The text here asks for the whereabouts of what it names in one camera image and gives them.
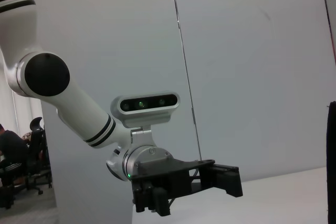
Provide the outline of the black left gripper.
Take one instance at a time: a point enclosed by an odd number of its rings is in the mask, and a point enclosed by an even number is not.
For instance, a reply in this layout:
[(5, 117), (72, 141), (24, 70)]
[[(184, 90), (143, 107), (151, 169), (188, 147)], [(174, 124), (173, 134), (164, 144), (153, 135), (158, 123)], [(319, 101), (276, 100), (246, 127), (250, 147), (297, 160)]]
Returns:
[(170, 215), (170, 200), (200, 191), (219, 188), (233, 197), (242, 197), (239, 168), (217, 165), (212, 159), (184, 162), (174, 158), (147, 162), (131, 175), (136, 212), (148, 210)]

